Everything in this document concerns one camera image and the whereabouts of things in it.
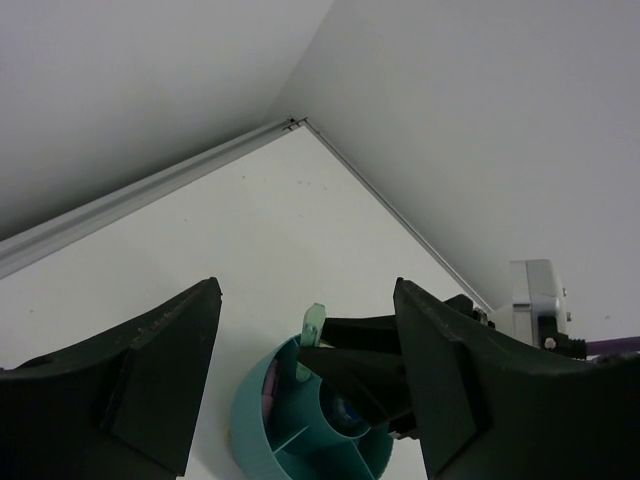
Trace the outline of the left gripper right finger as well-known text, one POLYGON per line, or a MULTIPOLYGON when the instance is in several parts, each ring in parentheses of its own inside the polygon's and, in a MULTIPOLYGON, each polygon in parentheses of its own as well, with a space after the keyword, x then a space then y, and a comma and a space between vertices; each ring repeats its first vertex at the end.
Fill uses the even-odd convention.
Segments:
POLYGON ((638 477, 637 355, 546 352, 405 279, 393 300, 429 478, 638 477))

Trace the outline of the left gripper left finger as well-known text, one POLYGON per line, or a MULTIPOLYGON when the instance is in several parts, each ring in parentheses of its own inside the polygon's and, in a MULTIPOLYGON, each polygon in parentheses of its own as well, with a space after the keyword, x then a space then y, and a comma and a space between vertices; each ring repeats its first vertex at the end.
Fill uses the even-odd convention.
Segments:
POLYGON ((5 479, 176 479, 222 307, 215 278, 1 374, 5 479))

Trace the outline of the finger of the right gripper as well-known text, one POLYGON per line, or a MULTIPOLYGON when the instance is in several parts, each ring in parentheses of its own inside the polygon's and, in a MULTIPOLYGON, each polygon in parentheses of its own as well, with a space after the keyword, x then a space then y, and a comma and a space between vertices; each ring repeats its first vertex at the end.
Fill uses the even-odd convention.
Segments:
POLYGON ((399 355, 364 350, 302 347, 298 360, 349 401, 370 426, 413 414, 404 361, 399 355))
POLYGON ((321 342, 349 357, 400 356, 400 339, 394 315, 325 320, 321 342))

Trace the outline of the clear blue-capped glue bottle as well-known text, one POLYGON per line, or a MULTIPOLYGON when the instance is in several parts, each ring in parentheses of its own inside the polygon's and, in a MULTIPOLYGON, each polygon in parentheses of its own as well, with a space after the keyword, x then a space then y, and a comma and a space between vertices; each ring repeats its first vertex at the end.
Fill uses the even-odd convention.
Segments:
POLYGON ((335 428, 355 429, 364 424, 352 403, 340 396, 334 396, 329 401, 329 417, 335 428))

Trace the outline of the green highlighter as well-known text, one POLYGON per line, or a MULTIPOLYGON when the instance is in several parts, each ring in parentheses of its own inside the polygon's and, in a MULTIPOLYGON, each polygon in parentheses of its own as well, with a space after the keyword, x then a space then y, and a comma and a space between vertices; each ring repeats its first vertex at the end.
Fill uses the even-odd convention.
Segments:
MULTIPOLYGON (((318 347, 321 342, 322 330, 326 320, 326 307, 314 303, 305 312, 299 339, 299 351, 303 347, 318 347)), ((306 382, 311 377, 311 370, 300 361, 296 365, 296 380, 306 382)))

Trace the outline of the pink highlighter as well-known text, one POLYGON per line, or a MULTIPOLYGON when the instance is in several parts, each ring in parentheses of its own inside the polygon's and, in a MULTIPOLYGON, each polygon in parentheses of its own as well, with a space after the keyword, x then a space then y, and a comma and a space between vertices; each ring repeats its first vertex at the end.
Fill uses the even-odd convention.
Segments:
POLYGON ((267 369, 261 393, 263 423, 269 423, 279 383, 279 361, 273 359, 267 369))

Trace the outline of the teal round organizer container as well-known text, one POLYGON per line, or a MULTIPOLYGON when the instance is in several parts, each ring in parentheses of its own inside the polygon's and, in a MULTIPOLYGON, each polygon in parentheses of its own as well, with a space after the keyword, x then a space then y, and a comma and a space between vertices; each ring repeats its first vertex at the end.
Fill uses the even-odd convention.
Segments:
POLYGON ((299 338, 287 339, 255 364, 231 407, 233 458, 249 479, 380 479, 394 440, 385 426, 340 430, 329 417, 335 396, 317 375, 296 380, 299 338), (279 361, 279 383, 269 423, 261 393, 267 369, 279 361))

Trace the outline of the aluminium table frame rail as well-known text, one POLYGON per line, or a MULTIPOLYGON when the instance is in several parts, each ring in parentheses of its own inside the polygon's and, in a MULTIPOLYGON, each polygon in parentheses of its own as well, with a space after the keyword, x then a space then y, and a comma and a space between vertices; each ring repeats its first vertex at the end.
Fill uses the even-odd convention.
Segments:
POLYGON ((306 117, 273 121, 1 242, 3 278, 299 129, 310 132, 485 312, 494 308, 306 117))

